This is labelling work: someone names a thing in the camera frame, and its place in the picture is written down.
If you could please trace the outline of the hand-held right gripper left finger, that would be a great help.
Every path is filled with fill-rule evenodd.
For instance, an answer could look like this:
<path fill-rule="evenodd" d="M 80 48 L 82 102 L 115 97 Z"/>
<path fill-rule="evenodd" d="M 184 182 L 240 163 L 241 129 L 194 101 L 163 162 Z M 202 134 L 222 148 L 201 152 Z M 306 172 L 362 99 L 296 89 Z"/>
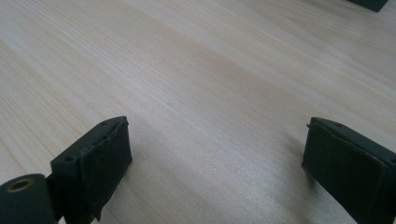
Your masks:
<path fill-rule="evenodd" d="M 63 194 L 66 222 L 99 220 L 132 160 L 124 116 L 100 122 L 53 159 L 53 181 Z"/>

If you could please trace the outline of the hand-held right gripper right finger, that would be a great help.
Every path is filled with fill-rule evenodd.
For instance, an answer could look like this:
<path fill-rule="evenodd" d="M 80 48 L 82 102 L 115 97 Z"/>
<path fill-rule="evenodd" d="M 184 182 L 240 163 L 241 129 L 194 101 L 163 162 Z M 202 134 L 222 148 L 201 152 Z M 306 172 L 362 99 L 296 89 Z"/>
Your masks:
<path fill-rule="evenodd" d="M 313 117 L 302 166 L 358 224 L 396 219 L 396 153 L 347 126 Z"/>

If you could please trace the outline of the dark block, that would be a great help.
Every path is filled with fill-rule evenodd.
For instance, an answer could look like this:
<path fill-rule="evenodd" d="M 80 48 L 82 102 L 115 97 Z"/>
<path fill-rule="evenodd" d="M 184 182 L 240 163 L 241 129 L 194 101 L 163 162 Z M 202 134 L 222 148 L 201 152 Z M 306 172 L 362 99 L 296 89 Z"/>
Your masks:
<path fill-rule="evenodd" d="M 360 7 L 364 7 L 366 9 L 372 10 L 373 12 L 379 12 L 388 2 L 388 0 L 347 0 L 347 1 L 356 4 Z"/>

